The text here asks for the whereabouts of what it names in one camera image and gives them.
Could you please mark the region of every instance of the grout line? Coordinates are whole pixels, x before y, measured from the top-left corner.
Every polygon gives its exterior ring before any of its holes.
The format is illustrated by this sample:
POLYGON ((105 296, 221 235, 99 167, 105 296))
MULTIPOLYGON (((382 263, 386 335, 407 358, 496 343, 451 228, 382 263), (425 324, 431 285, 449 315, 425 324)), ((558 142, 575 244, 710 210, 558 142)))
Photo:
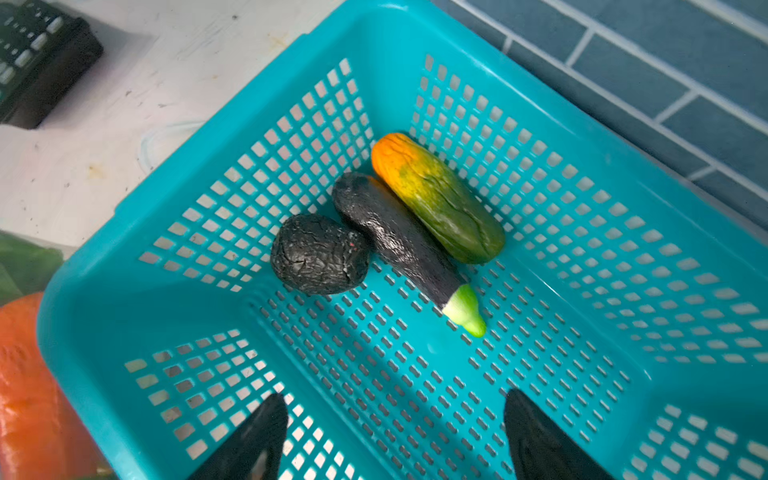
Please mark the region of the grout line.
POLYGON ((493 18, 488 17, 484 12, 481 12, 476 7, 469 5, 465 3, 465 0, 453 0, 456 4, 462 6, 465 10, 468 12, 477 15, 478 17, 482 18, 485 22, 489 23, 493 27, 497 28, 499 31, 505 33, 506 35, 510 36, 513 41, 516 41, 520 45, 526 47, 528 50, 532 51, 539 57, 546 60, 546 62, 550 63, 552 66, 556 67, 558 70, 563 71, 565 74, 570 75, 572 78, 576 79, 577 81, 581 82, 585 87, 590 88, 595 93, 599 94, 606 100, 609 100, 613 104, 615 104, 617 107, 621 108, 622 110, 626 111, 628 114, 632 115, 636 119, 642 121, 644 124, 646 124, 648 127, 651 127, 659 134, 662 134, 666 138, 670 139, 674 143, 680 145, 684 150, 689 151, 693 155, 699 157, 701 160, 707 162, 709 165, 715 167, 717 170, 725 174, 726 176, 730 177, 732 180, 735 180, 737 183, 741 184, 743 187, 745 187, 747 190, 750 190, 752 193, 757 195, 758 197, 762 198, 765 201, 768 201, 768 191, 763 189, 758 184, 755 184, 752 180, 748 179, 747 177, 744 177, 739 172, 735 171, 733 168, 729 167, 725 163, 723 163, 720 160, 717 160, 715 157, 712 157, 705 151, 701 150, 696 145, 693 145, 687 140, 684 140, 679 135, 675 134, 672 130, 669 128, 658 124, 654 122, 650 117, 648 117, 643 112, 639 111, 632 105, 628 104, 626 101, 622 100, 615 94, 612 94, 605 88, 601 87, 600 85, 594 83, 589 78, 585 77, 578 71, 575 71, 573 68, 569 68, 566 66, 562 61, 558 60, 557 58, 552 57, 547 52, 541 50, 536 45, 532 44, 525 38, 521 37, 520 35, 514 33, 509 28, 505 27, 504 25, 501 25, 493 18))
POLYGON ((699 94, 693 90, 689 90, 685 92, 680 98, 670 103, 669 106, 667 106, 667 108, 660 111, 656 115, 656 117, 654 117, 654 121, 658 124, 663 124, 665 120, 667 120, 672 115, 676 114, 683 107, 688 105, 690 102, 696 100, 698 96, 699 94))
POLYGON ((689 181, 695 182, 696 180, 701 180, 702 178, 706 177, 709 174, 713 174, 717 171, 715 167, 712 165, 707 165, 706 167, 702 167, 699 170, 696 170, 692 174, 688 175, 686 179, 689 181))
POLYGON ((565 61, 565 64, 568 67, 572 67, 574 63, 576 63, 578 58, 581 56, 581 53, 587 47, 587 45, 589 44, 589 41, 592 39, 593 36, 594 36, 594 29, 587 28, 587 30, 581 36, 581 39, 576 44, 576 47, 574 48, 574 50, 568 56, 568 60, 565 61))
POLYGON ((768 27, 760 23, 760 21, 750 17, 748 14, 740 12, 719 0, 687 0, 687 2, 696 5, 713 17, 717 17, 720 20, 731 24, 733 27, 738 28, 744 33, 768 43, 768 27))
MULTIPOLYGON (((629 54, 634 55, 635 57, 638 57, 640 60, 651 65, 657 70, 662 71, 667 76, 687 86, 689 89, 696 91, 702 97, 705 97, 707 100, 711 101, 712 103, 722 108, 726 112, 732 114, 734 117, 739 118, 741 121, 748 124, 755 130, 758 130, 761 133, 768 135, 768 121, 765 121, 762 118, 758 117, 757 115, 745 110, 741 106, 733 103, 731 100, 728 100, 722 95, 716 93, 714 90, 708 87, 705 87, 698 81, 695 81, 688 75, 677 70, 672 65, 669 65, 664 60, 661 60, 660 58, 655 57, 651 53, 645 51, 643 48, 641 48, 639 45, 637 45, 633 41, 625 38, 622 35, 619 35, 617 32, 611 30, 609 27, 601 24, 597 20, 593 19, 592 17, 589 17, 588 15, 577 10, 576 8, 571 7, 570 5, 565 3, 563 0, 540 0, 540 1, 546 3, 552 8, 555 8, 563 15, 566 15, 574 19, 576 22, 581 23, 583 26, 587 28, 593 28, 596 34, 600 35, 606 40, 611 41, 616 46, 620 47, 622 50, 626 51, 629 54)), ((454 2, 462 6, 466 5, 465 0, 454 0, 454 2)))
POLYGON ((504 40, 504 45, 502 46, 502 53, 504 55, 508 54, 510 48, 512 48, 512 37, 507 35, 507 38, 504 40))

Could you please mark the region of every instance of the countertop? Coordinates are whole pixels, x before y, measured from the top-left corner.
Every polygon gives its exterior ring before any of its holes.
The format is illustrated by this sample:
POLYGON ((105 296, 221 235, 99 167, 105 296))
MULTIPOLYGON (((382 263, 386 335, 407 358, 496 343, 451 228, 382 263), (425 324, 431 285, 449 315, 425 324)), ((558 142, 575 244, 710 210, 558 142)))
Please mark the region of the countertop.
POLYGON ((38 129, 0 125, 0 230, 82 245, 148 175, 142 143, 171 153, 341 2, 62 2, 104 56, 38 129))

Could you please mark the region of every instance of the orange object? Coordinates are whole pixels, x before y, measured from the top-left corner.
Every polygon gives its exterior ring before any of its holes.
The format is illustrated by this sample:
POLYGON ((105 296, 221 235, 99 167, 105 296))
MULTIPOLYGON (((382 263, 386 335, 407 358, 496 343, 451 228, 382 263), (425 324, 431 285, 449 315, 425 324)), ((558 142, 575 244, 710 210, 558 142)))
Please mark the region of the orange object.
POLYGON ((59 389, 37 344, 42 293, 0 307, 0 467, 3 480, 96 475, 104 459, 59 389))

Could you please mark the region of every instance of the blue tile wall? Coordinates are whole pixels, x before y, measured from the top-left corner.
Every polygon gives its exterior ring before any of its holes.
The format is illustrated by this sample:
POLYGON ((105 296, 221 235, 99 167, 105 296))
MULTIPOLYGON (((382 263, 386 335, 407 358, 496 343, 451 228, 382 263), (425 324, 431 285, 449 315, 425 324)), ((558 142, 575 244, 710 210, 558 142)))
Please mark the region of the blue tile wall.
POLYGON ((589 42, 574 70, 649 117, 655 117, 687 91, 656 68, 599 36, 589 42))
POLYGON ((506 35, 488 25, 480 18, 477 18, 473 14, 467 12, 465 9, 455 4, 452 0, 434 0, 432 3, 440 7, 440 9, 448 15, 451 15, 456 20, 459 20, 467 28, 472 30, 480 37, 484 38, 486 42, 498 48, 499 50, 501 50, 502 46, 504 46, 504 40, 507 38, 506 35))
POLYGON ((768 208, 765 208, 765 202, 757 195, 742 188, 737 182, 720 172, 715 172, 698 180, 696 184, 713 197, 719 198, 727 206, 768 230, 768 208))
POLYGON ((684 0, 613 0, 597 20, 768 118, 768 45, 760 40, 684 0))
POLYGON ((707 166, 700 158, 657 134, 643 122, 553 67, 519 43, 512 44, 508 55, 612 131, 637 145, 650 156, 657 159, 663 158, 664 163, 680 175, 687 176, 707 166))
POLYGON ((742 12, 768 23, 768 2, 765 0, 722 0, 723 3, 741 10, 742 12))
POLYGON ((469 0, 502 25, 530 38, 541 50, 565 60, 587 30, 539 0, 469 0))
POLYGON ((432 1, 768 230, 768 0, 432 1))
POLYGON ((703 98, 664 122, 682 138, 768 188, 768 137, 703 98))

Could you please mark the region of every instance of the avocado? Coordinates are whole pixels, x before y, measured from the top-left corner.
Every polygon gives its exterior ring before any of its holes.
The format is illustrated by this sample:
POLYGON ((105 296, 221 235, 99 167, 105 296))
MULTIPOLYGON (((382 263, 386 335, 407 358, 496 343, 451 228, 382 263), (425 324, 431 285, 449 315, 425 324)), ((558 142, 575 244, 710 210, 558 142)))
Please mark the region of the avocado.
POLYGON ((333 186, 342 220, 363 232, 376 252, 403 272, 455 323, 473 336, 485 334, 474 290, 423 223, 384 184, 356 172, 333 186))
POLYGON ((368 273, 371 246, 328 217, 302 214, 286 220, 272 245, 277 278, 309 295, 330 295, 358 286, 368 273))

